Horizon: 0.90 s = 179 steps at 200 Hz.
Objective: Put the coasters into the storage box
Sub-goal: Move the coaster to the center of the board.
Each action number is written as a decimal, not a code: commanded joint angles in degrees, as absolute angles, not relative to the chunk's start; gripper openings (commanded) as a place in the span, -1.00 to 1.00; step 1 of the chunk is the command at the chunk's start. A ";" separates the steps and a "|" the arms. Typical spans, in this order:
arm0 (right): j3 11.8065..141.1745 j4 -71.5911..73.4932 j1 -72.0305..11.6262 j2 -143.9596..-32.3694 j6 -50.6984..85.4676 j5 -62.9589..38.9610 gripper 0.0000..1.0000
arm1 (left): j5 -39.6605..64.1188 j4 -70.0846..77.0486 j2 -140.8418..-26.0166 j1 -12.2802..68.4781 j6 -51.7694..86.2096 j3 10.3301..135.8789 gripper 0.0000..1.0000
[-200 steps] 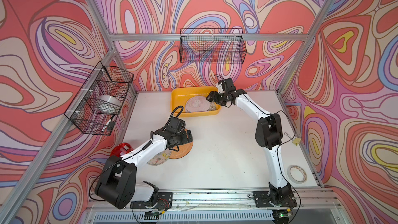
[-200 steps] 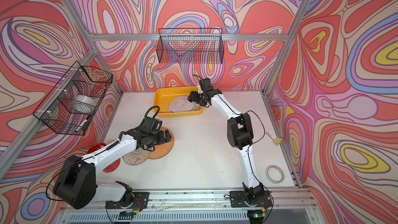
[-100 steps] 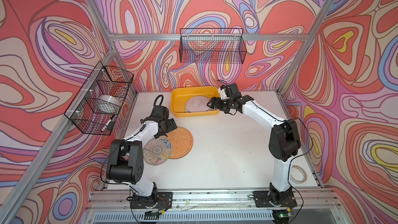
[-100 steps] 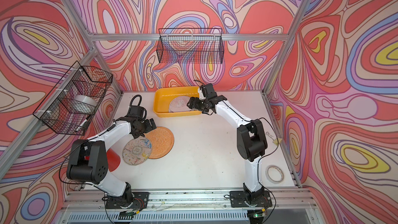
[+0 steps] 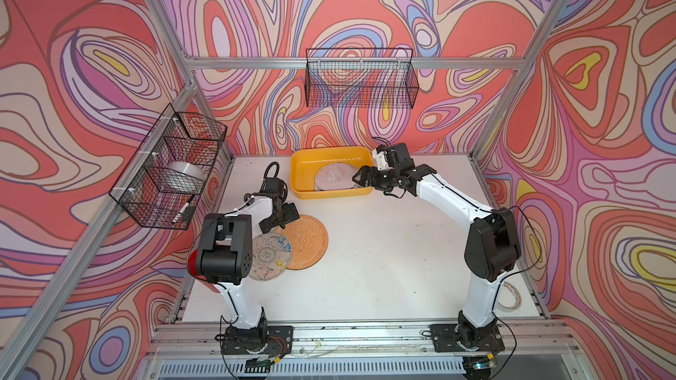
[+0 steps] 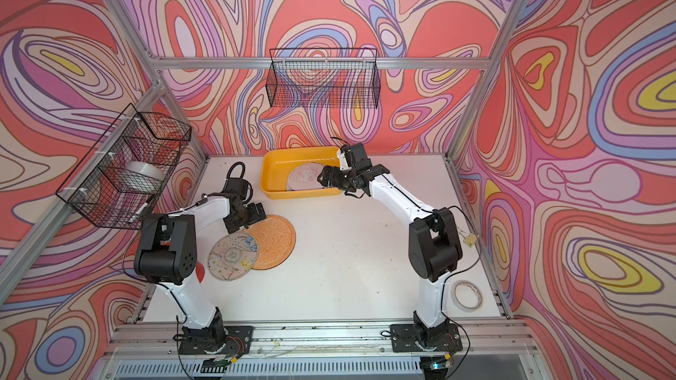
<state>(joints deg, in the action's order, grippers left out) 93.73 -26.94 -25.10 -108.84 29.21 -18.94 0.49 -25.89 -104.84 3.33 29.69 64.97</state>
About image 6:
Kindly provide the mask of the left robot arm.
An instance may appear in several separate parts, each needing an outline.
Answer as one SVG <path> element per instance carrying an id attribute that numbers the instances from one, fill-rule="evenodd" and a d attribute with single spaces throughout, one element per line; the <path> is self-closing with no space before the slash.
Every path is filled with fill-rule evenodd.
<path id="1" fill-rule="evenodd" d="M 227 172 L 221 191 L 203 195 L 195 204 L 145 218 L 134 260 L 134 271 L 156 284 L 177 304 L 189 330 L 216 325 L 218 308 L 207 299 L 196 274 L 197 233 L 222 223 L 229 234 L 266 219 L 260 203 L 253 202 L 252 184 L 245 179 L 246 165 L 236 162 L 240 175 Z"/>

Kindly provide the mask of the cream blue doodle coaster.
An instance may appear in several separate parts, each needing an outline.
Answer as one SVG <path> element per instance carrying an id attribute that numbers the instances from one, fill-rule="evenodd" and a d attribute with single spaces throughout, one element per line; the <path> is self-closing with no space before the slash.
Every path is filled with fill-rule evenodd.
<path id="1" fill-rule="evenodd" d="M 209 251 L 207 267 L 219 281 L 235 281 L 245 276 L 259 256 L 256 239 L 246 232 L 222 237 Z"/>

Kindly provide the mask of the orange round coaster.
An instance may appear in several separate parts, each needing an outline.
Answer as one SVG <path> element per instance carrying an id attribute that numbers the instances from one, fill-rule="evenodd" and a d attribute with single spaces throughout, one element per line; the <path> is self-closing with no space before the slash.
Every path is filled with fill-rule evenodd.
<path id="1" fill-rule="evenodd" d="M 290 257 L 296 245 L 296 231 L 292 223 L 282 216 L 267 216 L 244 232 L 253 237 L 258 245 L 258 257 L 253 270 L 268 270 L 281 265 Z"/>

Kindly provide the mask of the yellow plastic storage box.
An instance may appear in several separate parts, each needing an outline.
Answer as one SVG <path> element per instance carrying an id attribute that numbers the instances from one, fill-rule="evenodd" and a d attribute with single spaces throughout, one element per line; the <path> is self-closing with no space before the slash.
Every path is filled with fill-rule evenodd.
<path id="1" fill-rule="evenodd" d="M 338 166 L 339 149 L 336 146 L 283 149 L 268 152 L 262 163 L 260 187 L 263 193 L 272 200 L 317 198 L 340 195 L 337 188 L 324 188 L 315 182 L 314 188 L 290 190 L 288 180 L 290 174 L 304 164 L 318 164 L 320 172 L 325 165 Z"/>

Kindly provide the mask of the pale pink cloud coaster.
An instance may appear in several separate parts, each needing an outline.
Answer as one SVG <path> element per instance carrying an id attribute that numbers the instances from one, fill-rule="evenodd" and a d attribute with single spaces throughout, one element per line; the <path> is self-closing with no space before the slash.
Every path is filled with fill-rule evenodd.
<path id="1" fill-rule="evenodd" d="M 324 165 L 316 162 L 308 162 L 292 169 L 287 177 L 286 187 L 288 191 L 309 191 L 322 189 L 318 181 Z"/>

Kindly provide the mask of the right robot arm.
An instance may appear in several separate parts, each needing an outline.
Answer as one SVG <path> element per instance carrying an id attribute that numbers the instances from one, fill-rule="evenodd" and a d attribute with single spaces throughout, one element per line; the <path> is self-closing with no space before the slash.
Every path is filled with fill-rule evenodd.
<path id="1" fill-rule="evenodd" d="M 353 198 L 371 197 L 408 228 L 408 260 L 420 277 L 414 320 L 426 329 L 445 323 L 443 281 L 457 269 L 463 250 L 457 223 L 446 207 L 434 208 L 406 190 L 387 167 L 375 165 L 362 144 L 343 144 L 338 166 L 326 165 L 317 178 Z"/>

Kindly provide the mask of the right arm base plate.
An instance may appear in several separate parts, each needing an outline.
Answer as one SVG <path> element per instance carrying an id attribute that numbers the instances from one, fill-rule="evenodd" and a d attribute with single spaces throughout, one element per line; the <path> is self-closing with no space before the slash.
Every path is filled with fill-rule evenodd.
<path id="1" fill-rule="evenodd" d="M 393 324 L 387 332 L 395 353 L 445 352 L 454 355 L 464 349 L 459 326 L 450 320 L 433 328 L 422 324 Z"/>

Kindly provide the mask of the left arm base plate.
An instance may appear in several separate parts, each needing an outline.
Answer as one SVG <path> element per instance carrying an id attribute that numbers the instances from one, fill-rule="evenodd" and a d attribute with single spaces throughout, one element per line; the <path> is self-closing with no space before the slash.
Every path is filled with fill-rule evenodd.
<path id="1" fill-rule="evenodd" d="M 176 335 L 178 353 L 184 355 L 225 355 L 242 357 L 250 352 L 254 327 L 252 325 L 227 325 L 222 334 L 212 335 L 207 329 L 183 327 Z"/>

